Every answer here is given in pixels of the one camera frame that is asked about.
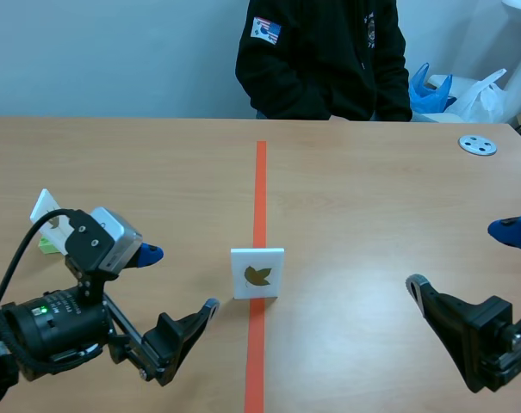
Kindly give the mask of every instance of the blue fingertip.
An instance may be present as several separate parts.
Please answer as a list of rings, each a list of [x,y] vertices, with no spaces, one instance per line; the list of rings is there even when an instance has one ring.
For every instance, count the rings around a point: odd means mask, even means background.
[[[521,249],[521,217],[517,219],[499,219],[487,228],[496,241]]]
[[[140,256],[138,257],[138,268],[153,265],[163,259],[164,252],[160,247],[143,243],[140,247]]]

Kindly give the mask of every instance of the yellow-green object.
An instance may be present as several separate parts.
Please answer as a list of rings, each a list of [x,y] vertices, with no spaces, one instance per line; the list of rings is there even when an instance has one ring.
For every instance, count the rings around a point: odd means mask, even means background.
[[[53,244],[50,243],[44,237],[40,238],[40,242],[38,243],[38,248],[40,248],[40,251],[42,251],[44,254],[55,254],[56,252],[59,252],[59,250],[57,248],[55,248],[53,246]]]

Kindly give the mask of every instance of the white wall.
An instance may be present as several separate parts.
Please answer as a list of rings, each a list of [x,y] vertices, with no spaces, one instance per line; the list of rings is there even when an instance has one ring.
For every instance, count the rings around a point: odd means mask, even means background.
[[[501,0],[398,0],[398,9],[411,75],[425,62],[429,74],[477,79],[505,67],[503,85],[521,59],[521,25]]]
[[[1,0],[0,114],[252,116],[234,76],[247,3]],[[500,0],[398,7],[410,71],[484,77],[521,57]]]
[[[245,117],[247,0],[0,0],[0,114]]]

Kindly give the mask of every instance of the white disc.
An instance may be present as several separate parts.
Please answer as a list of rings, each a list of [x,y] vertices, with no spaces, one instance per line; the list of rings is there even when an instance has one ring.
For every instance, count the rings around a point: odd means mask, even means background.
[[[481,157],[489,157],[498,151],[498,146],[494,142],[480,135],[465,135],[460,137],[459,146],[465,151],[480,155]]]

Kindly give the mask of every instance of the white plastic bag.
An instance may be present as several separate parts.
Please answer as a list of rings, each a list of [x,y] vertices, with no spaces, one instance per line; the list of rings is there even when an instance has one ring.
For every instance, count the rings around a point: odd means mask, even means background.
[[[495,82],[506,73],[506,69],[501,69],[475,83],[455,103],[450,105],[445,113],[456,114],[469,123],[505,121],[506,92],[501,90]]]

